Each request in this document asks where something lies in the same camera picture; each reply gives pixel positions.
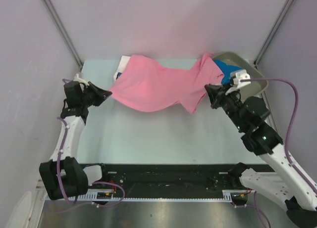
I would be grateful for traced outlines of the blue t shirt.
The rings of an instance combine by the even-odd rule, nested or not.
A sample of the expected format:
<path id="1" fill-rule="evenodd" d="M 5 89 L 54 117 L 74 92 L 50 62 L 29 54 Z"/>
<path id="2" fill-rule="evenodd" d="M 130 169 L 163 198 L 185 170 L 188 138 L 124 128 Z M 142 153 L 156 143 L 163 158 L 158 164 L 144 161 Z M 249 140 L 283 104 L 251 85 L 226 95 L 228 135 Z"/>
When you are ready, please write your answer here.
<path id="1" fill-rule="evenodd" d="M 221 84 L 227 84 L 230 82 L 230 75 L 232 72 L 236 72 L 239 70 L 242 70 L 241 67 L 235 66 L 235 65 L 228 65 L 225 62 L 221 61 L 221 60 L 214 60 L 214 63 L 218 66 L 218 68 L 222 71 L 222 73 L 224 74 L 224 77 L 221 81 Z"/>

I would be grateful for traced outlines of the grey plastic tray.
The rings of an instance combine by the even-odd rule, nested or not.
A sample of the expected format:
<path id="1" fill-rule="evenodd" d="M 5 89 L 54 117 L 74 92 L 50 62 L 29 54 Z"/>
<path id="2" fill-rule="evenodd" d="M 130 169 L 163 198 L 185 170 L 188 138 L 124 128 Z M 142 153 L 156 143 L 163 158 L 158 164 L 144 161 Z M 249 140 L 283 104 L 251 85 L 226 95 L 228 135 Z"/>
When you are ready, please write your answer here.
<path id="1" fill-rule="evenodd" d="M 241 67 L 247 71 L 251 78 L 263 78 L 263 75 L 251 63 L 234 52 L 225 51 L 216 53 L 212 59 L 220 60 L 227 65 Z M 241 100 L 245 101 L 250 96 L 259 96 L 267 88 L 267 86 L 267 81 L 250 82 L 249 85 L 240 90 Z"/>

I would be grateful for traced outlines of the pink t shirt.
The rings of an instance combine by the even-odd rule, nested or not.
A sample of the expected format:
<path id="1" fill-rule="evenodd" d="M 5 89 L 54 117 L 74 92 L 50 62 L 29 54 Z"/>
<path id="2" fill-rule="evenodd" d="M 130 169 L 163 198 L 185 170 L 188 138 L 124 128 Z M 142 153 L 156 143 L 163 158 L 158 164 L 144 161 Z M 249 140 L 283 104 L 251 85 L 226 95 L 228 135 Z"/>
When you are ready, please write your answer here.
<path id="1" fill-rule="evenodd" d="M 155 112 L 181 104 L 193 114 L 205 97 L 205 85 L 220 85 L 223 72 L 205 53 L 189 69 L 167 68 L 142 55 L 130 57 L 109 89 L 118 102 L 141 112 Z"/>

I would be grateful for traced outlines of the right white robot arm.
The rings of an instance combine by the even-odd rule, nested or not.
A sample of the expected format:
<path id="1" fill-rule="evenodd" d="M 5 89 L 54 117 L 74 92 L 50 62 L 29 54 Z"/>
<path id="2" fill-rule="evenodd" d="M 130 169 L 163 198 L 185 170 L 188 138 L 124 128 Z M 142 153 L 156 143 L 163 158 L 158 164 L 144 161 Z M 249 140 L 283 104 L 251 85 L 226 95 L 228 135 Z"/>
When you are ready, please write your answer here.
<path id="1" fill-rule="evenodd" d="M 286 148 L 286 141 L 266 123 L 270 115 L 262 98 L 251 96 L 241 101 L 240 92 L 231 85 L 205 85 L 213 109 L 222 108 L 238 131 L 245 148 L 265 161 L 282 183 L 258 175 L 243 163 L 236 164 L 229 175 L 229 185 L 259 192 L 287 214 L 300 228 L 317 226 L 317 183 L 297 163 Z"/>

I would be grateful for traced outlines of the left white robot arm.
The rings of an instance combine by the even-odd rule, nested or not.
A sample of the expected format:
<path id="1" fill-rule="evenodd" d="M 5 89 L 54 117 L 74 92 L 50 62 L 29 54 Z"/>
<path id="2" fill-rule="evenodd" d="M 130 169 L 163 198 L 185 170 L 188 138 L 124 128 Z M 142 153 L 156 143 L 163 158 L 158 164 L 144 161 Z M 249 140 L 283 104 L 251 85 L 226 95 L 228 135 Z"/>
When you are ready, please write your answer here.
<path id="1" fill-rule="evenodd" d="M 63 108 L 58 118 L 61 121 L 61 131 L 55 150 L 49 161 L 39 166 L 50 200 L 84 195 L 92 184 L 98 188 L 109 184 L 109 175 L 102 172 L 100 164 L 83 167 L 76 157 L 89 107 L 100 106 L 112 93 L 91 82 L 79 80 L 65 83 L 64 93 Z"/>

